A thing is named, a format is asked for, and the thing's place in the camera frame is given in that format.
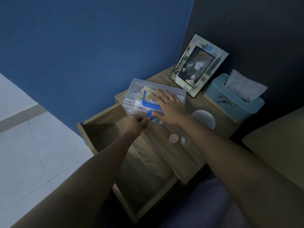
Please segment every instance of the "baseboard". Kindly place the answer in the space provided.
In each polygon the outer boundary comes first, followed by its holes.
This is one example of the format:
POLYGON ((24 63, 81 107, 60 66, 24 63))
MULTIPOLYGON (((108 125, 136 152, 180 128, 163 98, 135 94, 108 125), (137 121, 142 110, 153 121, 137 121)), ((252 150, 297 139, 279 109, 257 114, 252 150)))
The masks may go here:
POLYGON ((21 111, 20 113, 17 113, 9 118, 6 118, 2 121, 0 121, 0 133, 17 126, 23 122, 28 121, 29 119, 32 119, 47 110, 43 108, 41 105, 35 105, 31 108, 28 108, 24 111, 21 111))

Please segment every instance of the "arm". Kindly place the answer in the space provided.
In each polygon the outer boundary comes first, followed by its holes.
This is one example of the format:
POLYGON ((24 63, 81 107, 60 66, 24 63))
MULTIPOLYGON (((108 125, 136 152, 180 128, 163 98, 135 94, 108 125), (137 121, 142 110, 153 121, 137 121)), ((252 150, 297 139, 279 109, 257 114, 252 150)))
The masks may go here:
POLYGON ((304 227, 304 191, 254 154, 188 115, 176 96, 158 90, 154 99, 165 115, 179 125, 202 151, 252 227, 304 227))
POLYGON ((129 147, 149 120, 128 116, 120 138, 86 161, 12 227, 91 227, 129 147))

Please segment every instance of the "light blue tissue box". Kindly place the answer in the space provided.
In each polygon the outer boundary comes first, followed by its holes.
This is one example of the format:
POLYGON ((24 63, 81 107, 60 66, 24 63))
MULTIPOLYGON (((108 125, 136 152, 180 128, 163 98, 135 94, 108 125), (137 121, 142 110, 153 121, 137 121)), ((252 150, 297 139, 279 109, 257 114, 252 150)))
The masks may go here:
POLYGON ((228 78, 229 75, 226 73, 222 73, 215 78, 204 92, 204 97, 234 123, 242 123, 258 112, 265 102, 259 97, 250 102, 245 102, 225 87, 228 78))

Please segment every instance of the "white wall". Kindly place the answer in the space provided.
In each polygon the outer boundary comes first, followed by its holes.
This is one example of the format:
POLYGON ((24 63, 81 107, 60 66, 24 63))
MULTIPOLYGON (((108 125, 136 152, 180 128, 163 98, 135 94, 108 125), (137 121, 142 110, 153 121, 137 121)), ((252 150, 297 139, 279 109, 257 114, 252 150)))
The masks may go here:
POLYGON ((38 103, 0 73, 0 121, 38 103))

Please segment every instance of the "open drawer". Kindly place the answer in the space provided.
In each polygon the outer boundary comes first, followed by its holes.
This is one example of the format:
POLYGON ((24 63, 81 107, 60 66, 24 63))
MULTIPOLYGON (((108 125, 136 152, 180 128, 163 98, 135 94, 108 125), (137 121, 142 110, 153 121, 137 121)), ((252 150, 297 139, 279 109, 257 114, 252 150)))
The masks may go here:
MULTIPOLYGON (((126 116, 117 103, 77 124, 94 155, 122 134, 126 116)), ((142 133, 128 150, 113 191, 136 223, 177 181, 172 168, 142 133)))

